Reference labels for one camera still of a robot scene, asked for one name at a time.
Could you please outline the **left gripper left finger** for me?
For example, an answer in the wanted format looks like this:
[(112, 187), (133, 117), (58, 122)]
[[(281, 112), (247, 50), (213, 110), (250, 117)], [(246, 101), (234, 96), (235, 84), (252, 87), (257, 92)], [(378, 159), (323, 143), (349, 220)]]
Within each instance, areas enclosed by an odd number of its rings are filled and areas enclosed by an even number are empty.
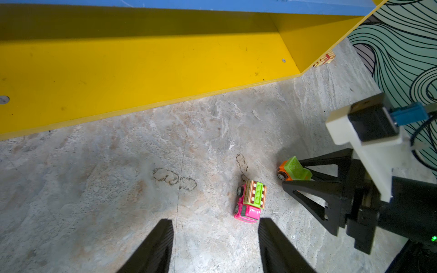
[(173, 222), (170, 219), (161, 219), (117, 272), (168, 273), (173, 240)]

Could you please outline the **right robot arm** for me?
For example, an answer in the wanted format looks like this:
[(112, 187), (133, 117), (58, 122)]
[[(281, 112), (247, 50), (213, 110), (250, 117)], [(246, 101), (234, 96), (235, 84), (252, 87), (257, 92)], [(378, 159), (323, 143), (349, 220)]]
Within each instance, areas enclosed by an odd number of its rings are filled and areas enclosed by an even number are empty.
[(290, 158), (278, 167), (277, 176), (284, 191), (330, 234), (337, 236), (345, 228), (363, 253), (371, 253), (378, 227), (437, 251), (435, 184), (394, 176), (389, 200), (383, 201), (352, 149), (303, 161)]

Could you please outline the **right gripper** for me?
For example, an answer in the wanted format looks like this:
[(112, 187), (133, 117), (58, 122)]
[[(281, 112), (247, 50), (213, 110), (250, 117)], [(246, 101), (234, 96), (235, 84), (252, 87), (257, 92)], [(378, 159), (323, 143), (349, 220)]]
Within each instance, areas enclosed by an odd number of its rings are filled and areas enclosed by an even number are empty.
[(332, 235), (339, 228), (355, 240), (354, 248), (370, 254), (380, 216), (381, 194), (353, 149), (302, 160), (303, 167), (336, 165), (338, 175), (310, 170), (312, 179), (282, 183), (283, 190), (303, 205)]

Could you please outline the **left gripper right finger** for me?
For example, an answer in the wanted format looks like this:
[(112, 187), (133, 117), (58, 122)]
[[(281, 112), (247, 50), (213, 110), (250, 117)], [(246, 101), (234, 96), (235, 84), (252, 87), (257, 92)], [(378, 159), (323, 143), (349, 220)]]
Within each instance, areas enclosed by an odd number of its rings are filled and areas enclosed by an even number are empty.
[(259, 249), (264, 273), (315, 273), (271, 218), (261, 218)]

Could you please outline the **green orange flatbed truck toy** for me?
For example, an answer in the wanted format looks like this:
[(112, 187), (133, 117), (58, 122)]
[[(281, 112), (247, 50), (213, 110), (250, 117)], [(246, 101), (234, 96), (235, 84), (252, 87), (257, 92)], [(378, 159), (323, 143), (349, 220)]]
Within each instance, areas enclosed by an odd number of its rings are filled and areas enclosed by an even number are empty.
[(297, 157), (284, 161), (277, 169), (277, 177), (282, 181), (311, 180), (313, 174), (304, 168)]

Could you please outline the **magenta brown truck toy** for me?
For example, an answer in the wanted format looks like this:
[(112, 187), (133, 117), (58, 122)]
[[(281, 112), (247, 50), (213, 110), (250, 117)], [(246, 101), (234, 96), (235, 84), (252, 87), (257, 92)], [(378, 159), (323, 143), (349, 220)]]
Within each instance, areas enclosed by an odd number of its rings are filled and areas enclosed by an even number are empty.
[(265, 209), (267, 186), (261, 182), (248, 180), (237, 189), (238, 202), (234, 207), (234, 218), (255, 224)]

